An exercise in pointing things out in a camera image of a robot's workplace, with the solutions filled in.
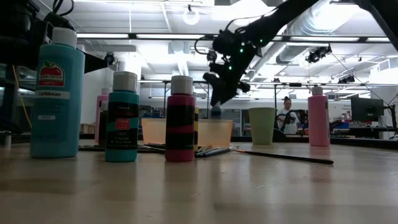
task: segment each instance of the woman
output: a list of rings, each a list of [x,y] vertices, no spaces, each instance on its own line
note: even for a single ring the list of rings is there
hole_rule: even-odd
[[[297,123],[299,123],[299,119],[295,112],[290,112],[290,108],[292,107],[292,100],[289,97],[285,96],[284,98],[284,107],[276,112],[277,116],[277,124],[278,128],[282,130],[285,134],[296,134],[297,132]]]

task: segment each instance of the turquoise paint bottle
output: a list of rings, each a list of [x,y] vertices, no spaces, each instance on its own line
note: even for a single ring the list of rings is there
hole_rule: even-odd
[[[115,72],[109,94],[105,160],[133,162],[137,159],[139,95],[137,75]]]
[[[72,157],[78,152],[85,55],[76,32],[54,28],[52,44],[40,47],[30,156]]]

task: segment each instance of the table surface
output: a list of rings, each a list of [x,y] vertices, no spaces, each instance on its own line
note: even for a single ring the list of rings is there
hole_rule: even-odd
[[[397,223],[398,151],[240,145],[335,164],[238,152],[185,163],[159,154],[108,163],[103,152],[31,159],[18,144],[0,148],[0,223]]]

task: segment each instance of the bottle cap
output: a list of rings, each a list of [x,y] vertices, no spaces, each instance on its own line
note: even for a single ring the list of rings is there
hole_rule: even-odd
[[[113,73],[113,91],[128,90],[137,93],[137,75],[132,72]]]
[[[103,110],[103,111],[107,111],[108,110],[108,102],[107,101],[102,101],[101,110]]]
[[[110,93],[112,93],[112,88],[110,87],[104,87],[101,90],[102,95],[109,95]]]
[[[315,86],[315,87],[312,87],[311,92],[312,92],[313,96],[322,95],[323,94],[323,88],[320,87],[320,86]]]
[[[192,95],[192,77],[185,75],[175,75],[172,77],[172,91],[171,94],[189,94]]]
[[[198,94],[193,92],[192,96],[195,98],[195,106],[196,106],[197,105],[197,96],[198,96]]]
[[[76,48],[77,34],[74,30],[54,27],[52,29],[52,44],[65,44]]]

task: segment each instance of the magenta paint bottle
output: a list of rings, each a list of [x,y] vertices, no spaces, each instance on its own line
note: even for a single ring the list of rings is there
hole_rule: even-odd
[[[330,145],[328,97],[320,86],[313,87],[308,97],[308,127],[311,146]]]
[[[96,114],[95,114],[95,142],[98,142],[100,136],[100,113],[102,102],[109,100],[109,94],[112,92],[112,88],[105,87],[102,88],[102,92],[99,96],[97,96],[97,105],[96,105]]]
[[[171,96],[167,98],[165,158],[172,162],[193,160],[195,139],[195,98],[192,77],[172,77]]]

